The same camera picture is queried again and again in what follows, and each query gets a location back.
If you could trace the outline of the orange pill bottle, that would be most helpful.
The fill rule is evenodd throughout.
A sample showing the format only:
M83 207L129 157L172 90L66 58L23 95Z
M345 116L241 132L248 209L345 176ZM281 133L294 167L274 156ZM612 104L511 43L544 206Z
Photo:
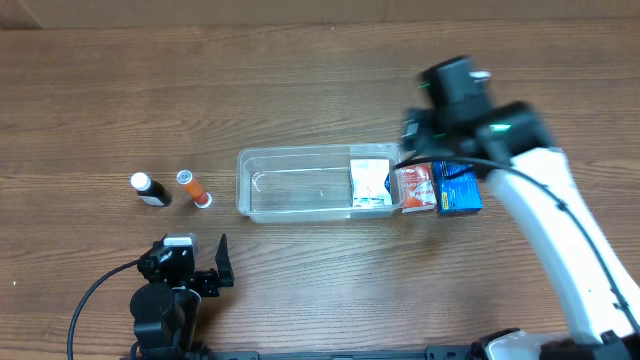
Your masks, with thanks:
M176 181L183 186L198 208L207 208L212 204L211 194L204 190L190 170L179 171L176 174Z

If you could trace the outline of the dark bottle white cap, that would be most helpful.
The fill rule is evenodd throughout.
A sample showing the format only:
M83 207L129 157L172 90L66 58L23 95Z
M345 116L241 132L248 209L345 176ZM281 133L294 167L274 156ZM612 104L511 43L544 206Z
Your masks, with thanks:
M133 174L130 184L136 190L137 196L150 206L167 207L172 202L172 196L164 186L143 172Z

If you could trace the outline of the blue medicine box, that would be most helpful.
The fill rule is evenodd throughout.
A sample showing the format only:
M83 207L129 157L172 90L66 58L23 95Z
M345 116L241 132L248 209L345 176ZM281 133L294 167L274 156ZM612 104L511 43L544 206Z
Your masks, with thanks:
M437 161L431 165L440 215L470 214L483 209L476 173L471 165Z

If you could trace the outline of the red medicine box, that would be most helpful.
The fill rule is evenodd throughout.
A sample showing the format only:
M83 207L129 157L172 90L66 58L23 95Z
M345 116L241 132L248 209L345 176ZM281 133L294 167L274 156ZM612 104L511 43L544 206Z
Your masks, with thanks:
M434 210L437 204L430 163L417 164L399 170L404 200L402 212Z

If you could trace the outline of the clear plastic container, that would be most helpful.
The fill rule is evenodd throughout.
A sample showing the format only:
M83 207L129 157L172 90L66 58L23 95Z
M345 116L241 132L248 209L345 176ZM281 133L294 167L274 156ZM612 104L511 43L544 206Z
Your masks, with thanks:
M355 205L352 163L382 160L377 179L388 201ZM404 200L396 143L249 148L237 157L236 207L256 223L389 217Z

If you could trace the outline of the white medicine box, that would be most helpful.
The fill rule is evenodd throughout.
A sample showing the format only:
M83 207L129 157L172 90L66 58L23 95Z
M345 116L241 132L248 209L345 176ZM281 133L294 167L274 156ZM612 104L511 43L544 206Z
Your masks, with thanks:
M377 208L392 204L389 170L388 159L350 161L353 207Z

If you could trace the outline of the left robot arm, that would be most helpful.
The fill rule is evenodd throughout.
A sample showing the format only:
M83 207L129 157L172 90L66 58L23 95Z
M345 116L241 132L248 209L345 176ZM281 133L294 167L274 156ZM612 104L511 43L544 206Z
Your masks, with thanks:
M234 286L227 236L216 250L216 266L196 268L193 233L167 234L152 244L137 263L148 281L130 300L137 350L144 359L208 359L209 349L194 342L202 300Z

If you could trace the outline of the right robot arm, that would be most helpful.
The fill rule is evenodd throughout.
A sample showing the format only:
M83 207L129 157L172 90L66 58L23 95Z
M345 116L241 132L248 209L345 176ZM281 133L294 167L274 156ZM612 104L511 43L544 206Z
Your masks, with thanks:
M400 165L472 165L528 238L568 332L502 330L473 342L468 358L638 358L638 284L586 205L542 117L526 102L493 104L489 77L474 70L468 56L422 72L431 106L408 115L402 145L412 155Z

